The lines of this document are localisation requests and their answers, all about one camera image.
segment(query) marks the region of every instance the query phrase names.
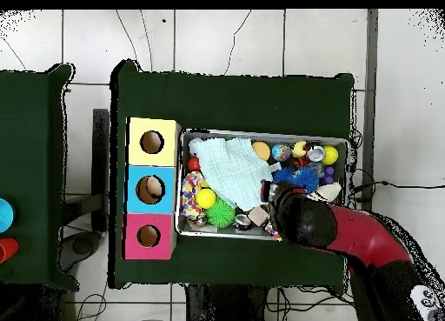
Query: wooden block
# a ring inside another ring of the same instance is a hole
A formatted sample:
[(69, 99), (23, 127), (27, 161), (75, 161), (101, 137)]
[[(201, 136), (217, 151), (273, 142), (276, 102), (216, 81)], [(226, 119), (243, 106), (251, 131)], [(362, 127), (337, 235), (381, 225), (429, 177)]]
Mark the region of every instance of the wooden block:
[(173, 214), (176, 168), (129, 165), (125, 212)]
[(269, 214), (261, 207), (255, 207), (247, 216), (256, 226), (263, 225), (269, 218)]
[(174, 120), (127, 117), (129, 164), (176, 166), (181, 126)]
[(126, 260), (169, 260), (176, 246), (173, 214), (127, 214)]

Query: dark green tablecloth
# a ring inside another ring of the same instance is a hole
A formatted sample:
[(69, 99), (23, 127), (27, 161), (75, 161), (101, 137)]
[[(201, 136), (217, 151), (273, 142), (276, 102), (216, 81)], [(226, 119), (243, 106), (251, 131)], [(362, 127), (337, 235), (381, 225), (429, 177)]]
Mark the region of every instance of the dark green tablecloth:
[(46, 73), (0, 71), (0, 197), (15, 209), (18, 253), (0, 264), (6, 284), (48, 284), (75, 291), (57, 268), (62, 232), (63, 87), (71, 66)]
[(170, 261), (122, 260), (122, 201), (126, 117), (175, 119), (183, 128), (349, 137), (350, 74), (336, 78), (211, 77), (138, 72), (121, 62), (111, 76), (109, 279), (124, 283), (292, 285), (342, 287), (342, 257), (271, 241), (179, 236)]

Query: purple ball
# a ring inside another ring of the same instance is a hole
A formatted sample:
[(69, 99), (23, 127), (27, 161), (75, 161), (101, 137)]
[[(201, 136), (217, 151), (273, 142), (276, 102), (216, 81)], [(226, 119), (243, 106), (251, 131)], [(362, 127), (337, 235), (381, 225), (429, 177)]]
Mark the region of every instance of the purple ball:
[(324, 177), (324, 183), (332, 184), (332, 183), (334, 183), (334, 178), (332, 178), (332, 177)]
[(326, 175), (334, 175), (334, 168), (332, 167), (332, 166), (328, 166), (325, 170), (324, 170), (324, 173), (326, 174)]

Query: light blue towel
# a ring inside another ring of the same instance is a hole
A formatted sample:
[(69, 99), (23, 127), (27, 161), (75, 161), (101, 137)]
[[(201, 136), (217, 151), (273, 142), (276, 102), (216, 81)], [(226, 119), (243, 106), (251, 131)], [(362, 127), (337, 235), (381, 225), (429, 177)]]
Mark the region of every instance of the light blue towel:
[(261, 181), (273, 178), (268, 163), (256, 155), (250, 139), (213, 138), (195, 147), (201, 173), (217, 196), (243, 211), (262, 204)]

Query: blue cup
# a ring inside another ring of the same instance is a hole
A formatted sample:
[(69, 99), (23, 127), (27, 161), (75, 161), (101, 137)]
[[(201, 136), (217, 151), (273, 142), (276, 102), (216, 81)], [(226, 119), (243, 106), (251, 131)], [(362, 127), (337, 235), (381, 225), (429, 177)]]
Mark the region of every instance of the blue cup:
[(8, 201), (0, 198), (0, 233), (7, 231), (14, 220), (14, 210)]

